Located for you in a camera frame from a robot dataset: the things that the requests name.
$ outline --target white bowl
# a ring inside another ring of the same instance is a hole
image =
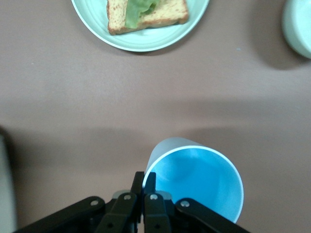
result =
[[[299,54],[311,59],[311,1],[287,0],[282,29],[288,44]]]

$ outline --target plate rim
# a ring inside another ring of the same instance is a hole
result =
[[[131,48],[131,47],[125,47],[125,46],[121,46],[121,45],[118,45],[116,43],[113,43],[113,42],[110,42],[109,40],[105,39],[104,37],[102,37],[101,35],[99,35],[97,32],[95,32],[90,26],[89,24],[84,20],[84,18],[82,17],[82,15],[80,14],[80,11],[78,10],[78,7],[76,6],[76,3],[75,3],[76,0],[71,0],[72,4],[73,4],[73,7],[76,11],[76,13],[78,14],[80,20],[84,23],[84,25],[95,35],[97,36],[100,40],[104,41],[105,43],[113,46],[113,47],[116,47],[118,49],[121,49],[121,50],[126,50],[126,51],[132,51],[132,52],[149,52],[149,51],[155,51],[155,50],[160,50],[160,49],[163,49],[163,48],[166,48],[176,42],[178,42],[179,40],[181,40],[183,37],[185,37],[187,34],[189,34],[192,29],[198,24],[198,22],[201,20],[201,18],[203,17],[206,9],[207,9],[207,6],[209,4],[209,1],[210,0],[204,0],[204,5],[202,7],[202,10],[200,11],[200,14],[198,15],[198,17],[196,17],[196,19],[194,20],[194,22],[184,31],[182,32],[178,37],[174,38],[173,40],[171,40],[170,42],[167,42],[163,45],[160,45],[160,46],[155,46],[155,47],[151,47],[151,48],[142,48],[142,49],[136,49],[136,48]]]

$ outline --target white plate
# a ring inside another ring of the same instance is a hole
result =
[[[165,48],[187,35],[200,21],[209,0],[187,0],[189,19],[185,24],[110,35],[107,29],[107,0],[72,0],[82,22],[102,41],[122,50],[145,52]]]

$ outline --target screw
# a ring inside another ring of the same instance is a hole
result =
[[[186,200],[183,200],[182,202],[180,202],[180,205],[181,205],[182,207],[189,207],[189,206],[190,206],[190,203],[187,202]]]
[[[91,206],[94,206],[94,205],[98,205],[98,201],[97,200],[93,200],[92,202],[91,202]]]
[[[150,195],[150,200],[156,200],[157,199],[157,195],[156,194],[151,194]]]
[[[125,195],[124,196],[124,200],[130,200],[131,199],[131,195]]]
[[[95,224],[94,218],[91,217],[91,218],[89,219],[89,223],[90,223],[91,225],[94,225],[94,224]]]

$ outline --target cup rim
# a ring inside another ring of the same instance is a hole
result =
[[[241,215],[242,212],[242,208],[243,208],[243,202],[244,202],[244,189],[243,189],[243,182],[241,179],[241,176],[237,170],[237,168],[234,166],[234,164],[226,157],[224,156],[222,153],[220,153],[219,151],[203,146],[203,145],[186,145],[186,146],[181,146],[181,147],[176,147],[172,150],[167,151],[166,153],[164,153],[163,155],[159,156],[146,170],[145,172],[145,177],[142,183],[142,187],[144,188],[147,182],[147,177],[149,176],[150,172],[152,171],[152,169],[157,165],[157,163],[162,160],[163,158],[165,158],[166,156],[169,156],[170,154],[180,151],[180,150],[186,150],[186,149],[202,149],[202,150],[207,150],[209,152],[213,152],[215,154],[217,154],[218,156],[220,156],[222,159],[224,159],[229,165],[230,167],[234,170],[238,180],[239,180],[239,184],[240,184],[240,190],[241,190],[241,200],[240,200],[240,206],[239,206],[239,210],[236,213],[236,216],[233,220],[234,223],[236,223],[239,219],[239,216]]]

